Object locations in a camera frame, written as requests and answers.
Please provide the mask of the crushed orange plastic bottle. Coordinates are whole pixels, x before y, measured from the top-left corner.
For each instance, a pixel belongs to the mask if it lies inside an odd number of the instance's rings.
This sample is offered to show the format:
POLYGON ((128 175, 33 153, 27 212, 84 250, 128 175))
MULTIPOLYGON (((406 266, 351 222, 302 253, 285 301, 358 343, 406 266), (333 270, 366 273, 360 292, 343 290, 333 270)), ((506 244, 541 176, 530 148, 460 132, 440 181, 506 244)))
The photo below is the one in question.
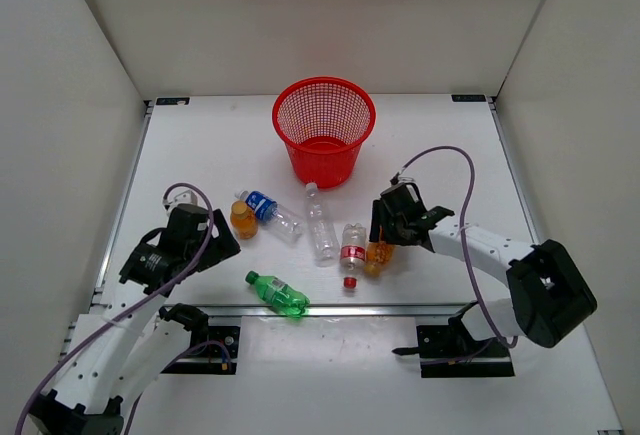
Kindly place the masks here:
POLYGON ((390 263, 395 246, 384 239, 384 231, 378 229, 377 236, 369 240, 366 246, 364 273, 367 277, 377 278, 390 263))

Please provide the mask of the clear bottle red label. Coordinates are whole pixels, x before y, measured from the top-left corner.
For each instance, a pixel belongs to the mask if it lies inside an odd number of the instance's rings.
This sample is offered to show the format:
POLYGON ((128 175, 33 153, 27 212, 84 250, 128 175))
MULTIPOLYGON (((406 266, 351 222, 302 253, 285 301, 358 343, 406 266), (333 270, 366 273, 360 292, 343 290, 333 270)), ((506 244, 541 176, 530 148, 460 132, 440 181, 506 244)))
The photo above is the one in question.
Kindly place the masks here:
POLYGON ((343 287, 354 290, 358 275, 366 263, 366 229, 359 223, 347 224, 342 233, 340 265, 343 272, 343 287))

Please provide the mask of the orange juice bottle yellow cap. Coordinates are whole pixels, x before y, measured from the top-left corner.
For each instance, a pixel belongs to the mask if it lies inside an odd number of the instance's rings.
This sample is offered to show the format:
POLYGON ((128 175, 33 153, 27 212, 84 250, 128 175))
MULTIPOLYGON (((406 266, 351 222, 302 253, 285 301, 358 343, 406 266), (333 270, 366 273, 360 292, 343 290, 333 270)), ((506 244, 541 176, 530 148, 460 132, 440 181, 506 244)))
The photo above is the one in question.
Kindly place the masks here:
POLYGON ((241 240, 253 238, 258 232, 258 222, 253 210, 244 201, 235 201, 231 206, 230 222, 241 240))

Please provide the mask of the clear bottle blue label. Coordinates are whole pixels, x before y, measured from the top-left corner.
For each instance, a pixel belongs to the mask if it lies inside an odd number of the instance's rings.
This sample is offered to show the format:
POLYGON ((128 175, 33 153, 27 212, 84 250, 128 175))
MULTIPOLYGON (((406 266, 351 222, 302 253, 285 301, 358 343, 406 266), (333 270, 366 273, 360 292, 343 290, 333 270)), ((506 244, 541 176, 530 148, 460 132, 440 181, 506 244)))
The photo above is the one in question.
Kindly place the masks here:
POLYGON ((257 190, 235 193, 254 213, 258 222, 274 236, 292 245, 304 234, 304 221, 271 197, 257 190))

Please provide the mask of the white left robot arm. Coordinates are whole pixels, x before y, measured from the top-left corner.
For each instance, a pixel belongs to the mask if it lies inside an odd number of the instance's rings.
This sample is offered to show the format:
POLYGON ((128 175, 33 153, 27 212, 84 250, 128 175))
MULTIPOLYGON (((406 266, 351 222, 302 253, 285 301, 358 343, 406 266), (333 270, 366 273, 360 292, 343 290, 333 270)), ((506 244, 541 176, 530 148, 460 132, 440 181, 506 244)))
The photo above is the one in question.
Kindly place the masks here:
POLYGON ((221 210, 179 204, 166 227, 143 236, 119 273, 103 324, 46 376, 28 404, 42 434, 119 434, 125 416, 150 382, 210 341, 200 309, 165 303, 188 276, 240 252, 221 210))

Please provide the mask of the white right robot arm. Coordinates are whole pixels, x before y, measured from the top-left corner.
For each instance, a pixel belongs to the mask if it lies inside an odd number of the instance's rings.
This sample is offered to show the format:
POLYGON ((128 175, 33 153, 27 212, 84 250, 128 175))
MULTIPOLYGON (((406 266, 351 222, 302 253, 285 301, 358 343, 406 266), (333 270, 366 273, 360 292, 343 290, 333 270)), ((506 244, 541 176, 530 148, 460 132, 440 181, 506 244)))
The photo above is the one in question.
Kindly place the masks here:
POLYGON ((425 207, 417 185, 398 183, 372 203, 372 240, 419 246, 462 261, 509 291, 506 298, 476 299, 451 318, 449 342, 470 355, 487 339, 524 337, 556 346, 597 309, 597 301, 566 248, 557 241, 520 242, 467 224, 454 211, 425 207))

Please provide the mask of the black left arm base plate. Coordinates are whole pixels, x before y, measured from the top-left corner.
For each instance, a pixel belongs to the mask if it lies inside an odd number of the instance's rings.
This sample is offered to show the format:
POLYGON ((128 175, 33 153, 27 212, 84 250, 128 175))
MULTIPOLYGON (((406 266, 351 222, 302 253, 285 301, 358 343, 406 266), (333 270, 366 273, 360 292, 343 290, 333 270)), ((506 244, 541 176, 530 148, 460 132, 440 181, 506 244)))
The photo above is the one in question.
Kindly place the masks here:
POLYGON ((209 323, 208 333, 191 334, 188 352, 162 373, 172 375, 235 375, 238 368, 240 321, 209 323))

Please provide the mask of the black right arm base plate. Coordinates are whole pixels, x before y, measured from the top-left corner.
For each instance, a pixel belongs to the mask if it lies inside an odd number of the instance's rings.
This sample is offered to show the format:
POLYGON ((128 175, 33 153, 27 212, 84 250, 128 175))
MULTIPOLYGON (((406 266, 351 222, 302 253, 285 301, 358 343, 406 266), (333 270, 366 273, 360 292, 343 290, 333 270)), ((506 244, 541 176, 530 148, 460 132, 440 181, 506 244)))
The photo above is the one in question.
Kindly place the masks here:
POLYGON ((495 339, 478 342, 445 325, 418 325, 416 335, 416 346, 397 347, 392 353, 417 356, 422 379, 515 376, 509 350, 495 339))

